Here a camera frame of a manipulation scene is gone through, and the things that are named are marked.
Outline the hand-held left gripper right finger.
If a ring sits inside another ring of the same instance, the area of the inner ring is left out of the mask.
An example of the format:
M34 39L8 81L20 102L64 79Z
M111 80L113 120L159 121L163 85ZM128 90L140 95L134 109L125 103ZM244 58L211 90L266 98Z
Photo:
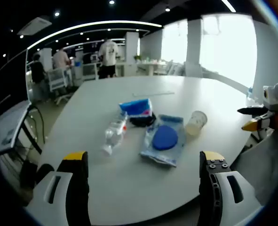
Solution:
M245 226L262 209L252 185L216 152L199 154L199 226Z

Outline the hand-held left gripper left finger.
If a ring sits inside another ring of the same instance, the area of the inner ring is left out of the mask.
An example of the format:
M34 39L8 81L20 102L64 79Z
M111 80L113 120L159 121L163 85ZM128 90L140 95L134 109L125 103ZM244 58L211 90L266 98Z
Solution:
M88 197L88 154L70 153L57 169L41 165L26 210L41 226L89 226Z

